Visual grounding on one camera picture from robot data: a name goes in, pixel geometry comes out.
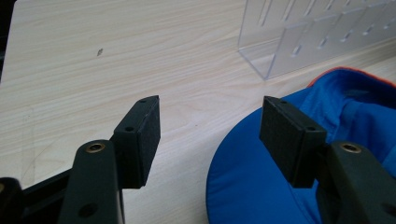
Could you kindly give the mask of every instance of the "tabletop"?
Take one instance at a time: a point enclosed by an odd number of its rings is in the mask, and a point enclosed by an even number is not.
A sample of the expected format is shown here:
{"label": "tabletop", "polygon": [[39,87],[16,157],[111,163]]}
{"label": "tabletop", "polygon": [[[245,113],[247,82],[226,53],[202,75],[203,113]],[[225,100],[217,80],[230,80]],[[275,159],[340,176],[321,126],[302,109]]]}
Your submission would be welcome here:
{"label": "tabletop", "polygon": [[264,81],[239,55],[242,0],[19,0],[0,84],[0,176],[24,188],[108,139],[137,100],[160,96],[162,139],[126,223],[207,223],[221,140],[262,105],[352,65],[396,81],[396,41]]}

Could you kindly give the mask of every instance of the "clear plastic container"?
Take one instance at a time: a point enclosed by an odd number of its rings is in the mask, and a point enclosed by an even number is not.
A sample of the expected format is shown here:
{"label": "clear plastic container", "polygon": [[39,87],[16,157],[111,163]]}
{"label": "clear plastic container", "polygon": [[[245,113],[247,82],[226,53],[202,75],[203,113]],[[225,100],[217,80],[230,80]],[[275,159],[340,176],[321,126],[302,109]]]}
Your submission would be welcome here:
{"label": "clear plastic container", "polygon": [[239,52],[264,78],[396,36],[396,0],[247,0]]}

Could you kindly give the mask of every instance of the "wood grain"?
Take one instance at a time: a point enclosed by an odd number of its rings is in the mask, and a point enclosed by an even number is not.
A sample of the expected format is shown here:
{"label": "wood grain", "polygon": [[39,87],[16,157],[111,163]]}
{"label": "wood grain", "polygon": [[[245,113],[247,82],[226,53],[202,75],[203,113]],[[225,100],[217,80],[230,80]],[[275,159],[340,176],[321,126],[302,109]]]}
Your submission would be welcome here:
{"label": "wood grain", "polygon": [[392,81],[395,41],[263,81],[237,52],[240,0],[17,1],[0,85],[0,176],[24,187],[108,139],[140,98],[161,98],[147,186],[125,190],[127,223],[207,223],[205,180],[228,131],[266,95],[355,65]]}

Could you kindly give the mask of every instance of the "blue garment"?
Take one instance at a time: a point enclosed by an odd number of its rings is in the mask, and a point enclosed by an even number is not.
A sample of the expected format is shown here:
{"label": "blue garment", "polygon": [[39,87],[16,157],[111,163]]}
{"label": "blue garment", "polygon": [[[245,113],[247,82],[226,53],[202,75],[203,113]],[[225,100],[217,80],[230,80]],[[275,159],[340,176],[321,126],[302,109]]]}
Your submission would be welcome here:
{"label": "blue garment", "polygon": [[[328,131],[326,141],[369,148],[396,176],[396,88],[361,71],[339,68],[284,98]],[[224,138],[206,182],[209,222],[320,223],[316,186],[293,189],[259,139],[262,110]]]}

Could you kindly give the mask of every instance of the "blue cloth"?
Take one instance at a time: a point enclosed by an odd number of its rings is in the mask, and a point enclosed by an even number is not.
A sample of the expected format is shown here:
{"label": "blue cloth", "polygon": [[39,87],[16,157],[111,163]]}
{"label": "blue cloth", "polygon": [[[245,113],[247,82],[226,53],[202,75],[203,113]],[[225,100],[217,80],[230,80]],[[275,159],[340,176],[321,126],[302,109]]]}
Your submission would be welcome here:
{"label": "blue cloth", "polygon": [[[284,98],[328,131],[327,142],[369,148],[396,176],[396,88],[363,72],[340,68]],[[320,223],[312,189],[293,189],[259,139],[262,110],[224,138],[206,182],[209,222]]]}

